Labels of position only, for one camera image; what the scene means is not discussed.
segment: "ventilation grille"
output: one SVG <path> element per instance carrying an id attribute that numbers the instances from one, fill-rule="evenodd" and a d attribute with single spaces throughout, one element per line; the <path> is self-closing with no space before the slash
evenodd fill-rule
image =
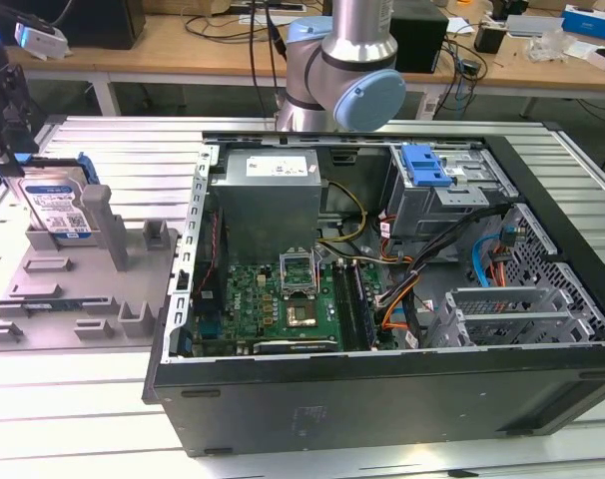
<path id="1" fill-rule="evenodd" d="M 578 289 L 573 279 L 553 262 L 545 261 L 546 249 L 535 232 L 528 227 L 525 219 L 519 225 L 526 228 L 526 241 L 518 243 L 513 249 L 513 261 L 506 264 L 506 277 L 512 286 L 557 287 L 564 289 L 573 299 L 569 304 L 570 311 L 587 315 L 589 324 L 594 329 L 605 329 L 605 318 L 596 316 L 595 312 Z"/>

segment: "cpu socket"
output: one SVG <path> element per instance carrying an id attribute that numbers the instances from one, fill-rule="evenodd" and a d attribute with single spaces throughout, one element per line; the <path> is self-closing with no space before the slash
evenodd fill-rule
<path id="1" fill-rule="evenodd" d="M 285 301 L 287 327 L 315 327 L 315 301 L 313 299 L 290 299 Z"/>

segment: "cardboard box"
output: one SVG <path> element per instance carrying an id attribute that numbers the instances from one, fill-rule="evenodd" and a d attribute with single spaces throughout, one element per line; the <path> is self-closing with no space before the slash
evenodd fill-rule
<path id="1" fill-rule="evenodd" d="M 573 5 L 567 5 L 562 12 L 565 32 L 579 33 L 605 40 L 605 12 L 597 10 L 581 10 Z"/>

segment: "blue cable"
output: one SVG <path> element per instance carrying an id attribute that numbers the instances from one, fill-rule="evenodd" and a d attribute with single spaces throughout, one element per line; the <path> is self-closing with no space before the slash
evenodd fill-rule
<path id="1" fill-rule="evenodd" d="M 499 238 L 500 234 L 498 233 L 494 235 L 487 235 L 486 237 L 482 237 L 476 241 L 471 249 L 471 262 L 473 263 L 473 269 L 475 270 L 475 275 L 478 276 L 482 287 L 489 287 L 489 280 L 486 278 L 484 268 L 482 267 L 482 261 L 480 260 L 480 248 L 485 241 L 497 240 Z"/>

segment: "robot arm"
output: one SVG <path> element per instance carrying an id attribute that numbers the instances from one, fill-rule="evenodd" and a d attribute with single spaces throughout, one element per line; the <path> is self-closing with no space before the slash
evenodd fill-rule
<path id="1" fill-rule="evenodd" d="M 352 131 L 384 126 L 402 106 L 404 80 L 393 70 L 393 0 L 334 0 L 333 17 L 290 25 L 280 131 Z"/>

